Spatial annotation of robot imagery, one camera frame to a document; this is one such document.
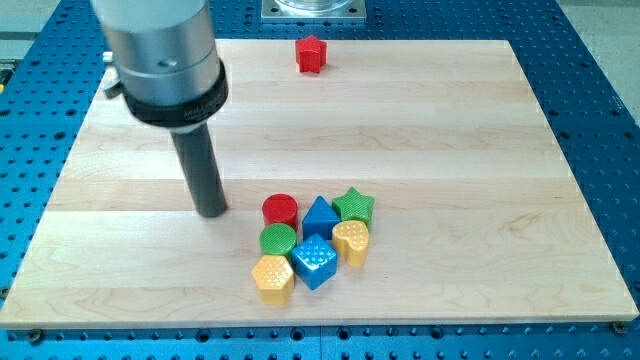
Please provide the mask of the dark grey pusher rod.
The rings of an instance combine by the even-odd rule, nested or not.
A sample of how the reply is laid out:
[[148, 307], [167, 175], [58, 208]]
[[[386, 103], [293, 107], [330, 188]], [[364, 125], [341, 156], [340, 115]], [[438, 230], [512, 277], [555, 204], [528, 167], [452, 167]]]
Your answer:
[[208, 126], [172, 132], [171, 137], [197, 213], [204, 218], [222, 215], [227, 203]]

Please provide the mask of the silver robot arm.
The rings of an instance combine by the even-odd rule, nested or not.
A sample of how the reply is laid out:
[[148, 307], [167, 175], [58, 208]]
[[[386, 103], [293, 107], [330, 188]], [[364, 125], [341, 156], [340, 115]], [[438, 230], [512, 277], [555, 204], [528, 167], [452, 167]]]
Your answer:
[[121, 92], [140, 122], [171, 134], [198, 214], [221, 215], [226, 200], [207, 122], [228, 82], [207, 0], [92, 0]]

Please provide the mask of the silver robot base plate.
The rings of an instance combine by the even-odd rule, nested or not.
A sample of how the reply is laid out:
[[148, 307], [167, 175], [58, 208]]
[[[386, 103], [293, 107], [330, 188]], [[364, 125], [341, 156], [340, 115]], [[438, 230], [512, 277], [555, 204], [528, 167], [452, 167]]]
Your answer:
[[265, 23], [289, 22], [365, 22], [365, 0], [262, 0], [261, 18]]

